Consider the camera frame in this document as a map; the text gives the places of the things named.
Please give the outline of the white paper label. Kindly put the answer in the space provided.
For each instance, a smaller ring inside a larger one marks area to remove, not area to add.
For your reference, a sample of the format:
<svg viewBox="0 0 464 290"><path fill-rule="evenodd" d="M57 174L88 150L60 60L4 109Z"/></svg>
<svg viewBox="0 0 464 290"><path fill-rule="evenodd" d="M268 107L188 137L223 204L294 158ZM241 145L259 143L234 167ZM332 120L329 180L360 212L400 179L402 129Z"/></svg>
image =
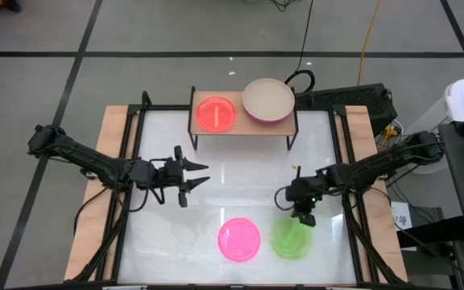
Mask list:
<svg viewBox="0 0 464 290"><path fill-rule="evenodd" d="M391 212L396 224L396 229L409 229L412 228L412 219L409 211L408 203L392 201Z"/></svg>

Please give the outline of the black perforated case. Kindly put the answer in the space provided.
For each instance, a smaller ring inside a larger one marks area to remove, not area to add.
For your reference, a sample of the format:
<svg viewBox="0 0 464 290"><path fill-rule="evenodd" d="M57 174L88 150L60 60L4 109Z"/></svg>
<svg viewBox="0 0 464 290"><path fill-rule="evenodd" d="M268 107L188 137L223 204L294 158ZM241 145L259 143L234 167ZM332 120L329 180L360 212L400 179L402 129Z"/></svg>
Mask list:
<svg viewBox="0 0 464 290"><path fill-rule="evenodd" d="M393 106L392 92L382 83L298 93L296 104L300 108L365 106L374 136L398 116Z"/></svg>

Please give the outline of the small translucent orange plate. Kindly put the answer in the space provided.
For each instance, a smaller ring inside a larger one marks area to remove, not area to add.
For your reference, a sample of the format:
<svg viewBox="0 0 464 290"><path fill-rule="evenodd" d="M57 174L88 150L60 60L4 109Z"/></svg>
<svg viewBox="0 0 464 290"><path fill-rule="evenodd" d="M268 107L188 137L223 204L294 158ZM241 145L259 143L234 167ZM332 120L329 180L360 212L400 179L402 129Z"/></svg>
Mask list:
<svg viewBox="0 0 464 290"><path fill-rule="evenodd" d="M206 132L222 133L236 122L235 105L224 97L209 97L196 109L197 125Z"/></svg>

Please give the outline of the small translucent pink plate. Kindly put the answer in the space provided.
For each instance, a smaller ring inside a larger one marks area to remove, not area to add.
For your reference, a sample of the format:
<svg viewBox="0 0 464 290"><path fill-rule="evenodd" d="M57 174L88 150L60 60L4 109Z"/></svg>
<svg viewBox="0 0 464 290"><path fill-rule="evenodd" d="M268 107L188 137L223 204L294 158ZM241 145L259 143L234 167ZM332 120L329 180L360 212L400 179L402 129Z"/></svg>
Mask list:
<svg viewBox="0 0 464 290"><path fill-rule="evenodd" d="M259 252L261 236L257 225L244 217L225 222L217 235L217 244L225 258L237 263L253 259Z"/></svg>

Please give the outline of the beige plate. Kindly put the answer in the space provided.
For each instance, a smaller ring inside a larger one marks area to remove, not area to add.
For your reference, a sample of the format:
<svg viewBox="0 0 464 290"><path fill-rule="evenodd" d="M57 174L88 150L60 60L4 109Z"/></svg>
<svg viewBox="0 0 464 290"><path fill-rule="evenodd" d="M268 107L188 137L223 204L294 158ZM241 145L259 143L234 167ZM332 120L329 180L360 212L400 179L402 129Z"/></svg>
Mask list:
<svg viewBox="0 0 464 290"><path fill-rule="evenodd" d="M293 110L294 105L293 91L276 79L262 78L252 81L242 92L243 108L257 118L282 118Z"/></svg>

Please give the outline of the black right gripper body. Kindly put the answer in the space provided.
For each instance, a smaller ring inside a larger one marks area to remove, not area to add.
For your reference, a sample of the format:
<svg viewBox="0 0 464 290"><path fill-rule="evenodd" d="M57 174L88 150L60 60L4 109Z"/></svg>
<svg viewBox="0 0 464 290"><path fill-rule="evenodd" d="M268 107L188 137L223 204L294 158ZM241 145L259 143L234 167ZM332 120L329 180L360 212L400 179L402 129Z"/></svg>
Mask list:
<svg viewBox="0 0 464 290"><path fill-rule="evenodd" d="M293 203L292 216L310 215L321 200L321 178L302 176L301 166L296 166L296 178L285 189L285 199Z"/></svg>

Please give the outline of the wooden shelf with black legs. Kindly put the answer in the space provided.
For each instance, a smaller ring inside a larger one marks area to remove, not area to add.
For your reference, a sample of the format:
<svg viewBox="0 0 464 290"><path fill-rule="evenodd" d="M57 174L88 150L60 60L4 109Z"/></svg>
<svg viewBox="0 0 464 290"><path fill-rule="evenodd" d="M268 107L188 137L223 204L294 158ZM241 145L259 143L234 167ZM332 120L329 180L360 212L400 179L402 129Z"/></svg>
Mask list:
<svg viewBox="0 0 464 290"><path fill-rule="evenodd" d="M230 102L235 108L235 122L223 132L211 132L204 130L197 123L197 107L205 100L212 97L221 97ZM242 105L242 92L226 91L198 91L193 86L191 88L188 112L188 135L191 140L193 150L197 150L198 137L202 135L266 135L284 136L286 138L287 149L290 151L299 133L298 117L295 109L282 121L268 124L255 121L248 115Z"/></svg>

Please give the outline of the white table mat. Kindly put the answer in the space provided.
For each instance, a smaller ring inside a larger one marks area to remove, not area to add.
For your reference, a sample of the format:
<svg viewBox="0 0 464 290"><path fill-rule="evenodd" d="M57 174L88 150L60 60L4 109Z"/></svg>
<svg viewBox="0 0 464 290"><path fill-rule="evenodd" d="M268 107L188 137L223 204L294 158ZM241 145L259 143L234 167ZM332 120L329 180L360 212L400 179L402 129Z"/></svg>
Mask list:
<svg viewBox="0 0 464 290"><path fill-rule="evenodd" d="M185 111L146 114L139 154L145 160L172 155L208 165L189 178L209 176L181 208L169 188L165 203L135 190L118 273L120 284L354 284L350 241L339 197L324 197L313 216L313 244L302 259L284 259L271 248L272 223L290 215L284 186L296 177L334 164L329 117L323 111L298 114L299 133L289 151L276 136L202 136L194 151ZM246 218L259 229L257 255L236 263L218 248L218 231L232 218Z"/></svg>

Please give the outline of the black desk base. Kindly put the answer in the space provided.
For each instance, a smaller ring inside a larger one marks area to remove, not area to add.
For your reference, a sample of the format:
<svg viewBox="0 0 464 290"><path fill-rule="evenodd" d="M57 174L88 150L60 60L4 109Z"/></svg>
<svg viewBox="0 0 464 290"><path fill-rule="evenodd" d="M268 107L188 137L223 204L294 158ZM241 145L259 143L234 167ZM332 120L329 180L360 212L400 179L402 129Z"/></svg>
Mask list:
<svg viewBox="0 0 464 290"><path fill-rule="evenodd" d="M397 238L401 248L418 247L419 242L432 244L464 241L464 217L452 217L423 226L399 230Z"/></svg>

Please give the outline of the translucent green plate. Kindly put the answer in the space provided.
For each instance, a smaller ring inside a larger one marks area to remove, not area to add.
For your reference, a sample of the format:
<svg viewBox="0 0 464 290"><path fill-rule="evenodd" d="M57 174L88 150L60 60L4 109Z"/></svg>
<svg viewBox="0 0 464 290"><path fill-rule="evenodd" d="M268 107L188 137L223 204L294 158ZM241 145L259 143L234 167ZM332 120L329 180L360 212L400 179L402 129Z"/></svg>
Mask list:
<svg viewBox="0 0 464 290"><path fill-rule="evenodd" d="M281 258L302 259L313 244L313 228L295 217L279 218L271 225L270 244Z"/></svg>

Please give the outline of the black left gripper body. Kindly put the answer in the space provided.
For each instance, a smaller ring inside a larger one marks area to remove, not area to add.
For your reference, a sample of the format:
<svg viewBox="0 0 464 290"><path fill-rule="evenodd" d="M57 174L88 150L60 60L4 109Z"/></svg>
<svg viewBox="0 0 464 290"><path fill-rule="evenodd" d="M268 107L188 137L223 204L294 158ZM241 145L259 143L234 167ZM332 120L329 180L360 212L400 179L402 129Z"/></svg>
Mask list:
<svg viewBox="0 0 464 290"><path fill-rule="evenodd" d="M174 147L174 156L174 158L163 159L164 166L158 169L151 192L157 202L163 205L165 203L164 189L177 187L179 189L179 206L186 208L188 206L186 195L189 193L189 184L184 178L184 156L180 145Z"/></svg>

